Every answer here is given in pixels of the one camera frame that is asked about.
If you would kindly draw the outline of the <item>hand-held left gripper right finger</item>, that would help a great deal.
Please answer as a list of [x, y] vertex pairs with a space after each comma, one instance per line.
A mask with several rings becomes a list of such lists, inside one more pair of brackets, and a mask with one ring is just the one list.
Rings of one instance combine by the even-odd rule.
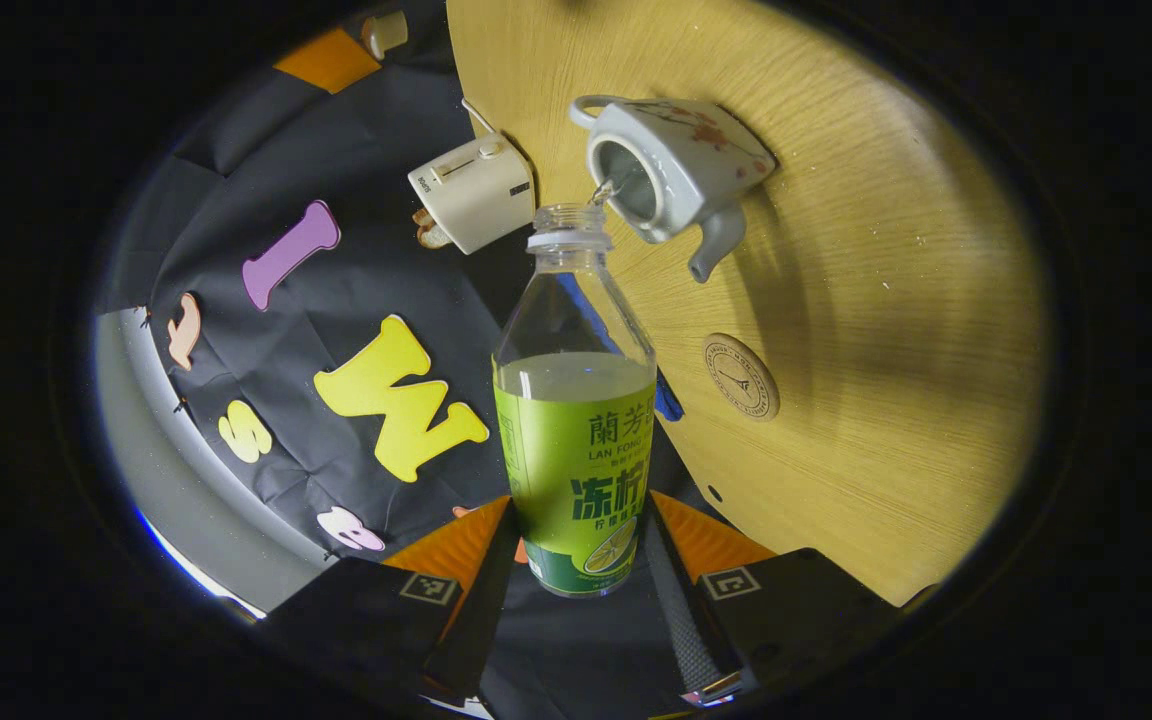
[[902, 616], [819, 550], [776, 553], [660, 492], [644, 551], [685, 702], [810, 685], [849, 665]]

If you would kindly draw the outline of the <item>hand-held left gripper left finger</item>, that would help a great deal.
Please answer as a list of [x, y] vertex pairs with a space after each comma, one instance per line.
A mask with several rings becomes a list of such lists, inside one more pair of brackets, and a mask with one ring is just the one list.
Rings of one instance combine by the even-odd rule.
[[262, 620], [262, 638], [355, 691], [460, 703], [480, 691], [515, 568], [499, 497], [387, 560], [334, 562]]

